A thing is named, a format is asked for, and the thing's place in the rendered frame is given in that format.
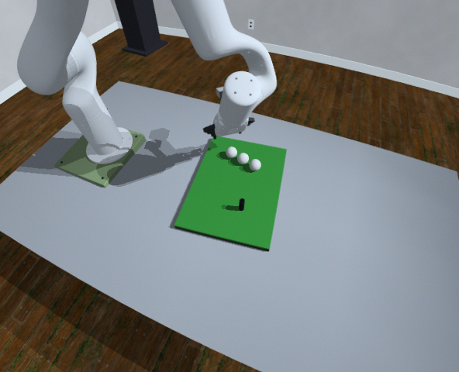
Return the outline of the green turf mat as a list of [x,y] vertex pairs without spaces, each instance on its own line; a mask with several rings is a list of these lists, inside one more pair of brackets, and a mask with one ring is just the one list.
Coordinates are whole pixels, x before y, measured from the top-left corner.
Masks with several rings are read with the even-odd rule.
[[[237,150],[234,158],[226,149]],[[269,252],[287,149],[217,136],[176,220],[177,229]],[[240,164],[237,157],[249,160]],[[261,162],[251,170],[253,159]]]

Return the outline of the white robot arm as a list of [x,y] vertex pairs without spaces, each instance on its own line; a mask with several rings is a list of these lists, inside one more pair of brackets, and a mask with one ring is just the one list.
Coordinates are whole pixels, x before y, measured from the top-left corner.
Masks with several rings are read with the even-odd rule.
[[[247,62],[249,73],[234,72],[224,87],[216,89],[221,99],[219,120],[230,128],[241,127],[276,89],[267,49],[233,28],[223,0],[171,2],[203,60],[239,53]],[[117,130],[97,92],[95,50],[81,32],[88,3],[89,0],[37,0],[36,14],[19,51],[17,70],[26,87],[40,95],[52,95],[65,86],[62,104],[90,142],[86,148],[88,158],[97,164],[109,164],[127,154],[133,138],[127,129]]]

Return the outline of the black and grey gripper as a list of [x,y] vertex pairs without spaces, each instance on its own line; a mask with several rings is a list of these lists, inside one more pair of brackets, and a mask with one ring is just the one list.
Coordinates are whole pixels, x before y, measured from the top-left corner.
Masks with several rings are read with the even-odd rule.
[[243,126],[233,129],[233,128],[229,128],[223,125],[223,121],[221,120],[219,121],[218,115],[220,115],[219,112],[216,114],[212,125],[206,126],[205,128],[203,128],[204,133],[211,134],[214,140],[216,139],[217,136],[227,136],[227,135],[231,135],[234,133],[242,133],[246,129],[247,126],[255,122],[254,118],[249,117],[249,120],[247,119],[246,123]]

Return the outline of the white ball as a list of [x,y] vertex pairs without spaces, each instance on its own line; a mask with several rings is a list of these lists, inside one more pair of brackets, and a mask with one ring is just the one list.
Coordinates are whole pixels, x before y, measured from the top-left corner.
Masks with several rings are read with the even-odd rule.
[[258,171],[261,168],[261,162],[257,159],[253,159],[250,161],[249,167],[252,171]]
[[237,150],[235,147],[231,146],[226,149],[226,155],[229,158],[234,158],[237,155]]
[[249,160],[249,157],[246,153],[240,153],[237,157],[237,161],[240,163],[240,164],[246,164]]

